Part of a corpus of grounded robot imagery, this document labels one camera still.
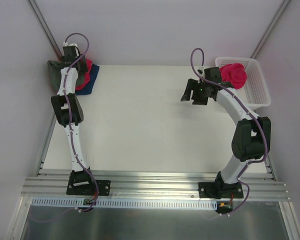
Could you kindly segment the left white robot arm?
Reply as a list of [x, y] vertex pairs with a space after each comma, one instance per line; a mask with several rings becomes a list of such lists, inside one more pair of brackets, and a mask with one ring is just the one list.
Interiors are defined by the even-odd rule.
[[80, 73], [86, 73], [88, 67], [77, 44], [63, 44], [64, 55], [61, 58], [61, 79], [57, 94], [51, 97], [51, 103], [57, 122], [65, 130], [71, 156], [71, 173], [68, 187], [78, 188], [83, 194], [94, 191], [90, 166], [86, 162], [80, 139], [80, 124], [84, 120], [83, 109], [76, 96], [76, 82]]

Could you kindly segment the dark grey t-shirt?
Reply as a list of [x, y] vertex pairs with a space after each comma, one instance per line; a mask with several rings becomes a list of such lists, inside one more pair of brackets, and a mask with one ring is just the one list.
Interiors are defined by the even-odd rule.
[[[48, 60], [47, 66], [48, 66], [48, 73], [49, 73], [49, 80], [50, 80], [51, 87], [57, 93], [60, 89], [60, 84], [61, 84], [62, 63], [60, 61]], [[81, 84], [83, 81], [84, 81], [83, 74], [78, 74], [75, 87], [78, 84]]]

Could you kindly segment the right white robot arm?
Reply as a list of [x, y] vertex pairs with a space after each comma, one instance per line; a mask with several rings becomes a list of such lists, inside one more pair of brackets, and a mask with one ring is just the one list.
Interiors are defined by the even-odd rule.
[[222, 81], [218, 67], [199, 70], [204, 76], [188, 79], [182, 102], [192, 101], [193, 105], [207, 105], [212, 98], [219, 103], [235, 123], [231, 141], [232, 156], [226, 167], [219, 171], [213, 182], [199, 182], [198, 191], [202, 198], [242, 199], [241, 176], [249, 165], [265, 161], [270, 151], [271, 120], [260, 117], [246, 106], [237, 95], [234, 86]]

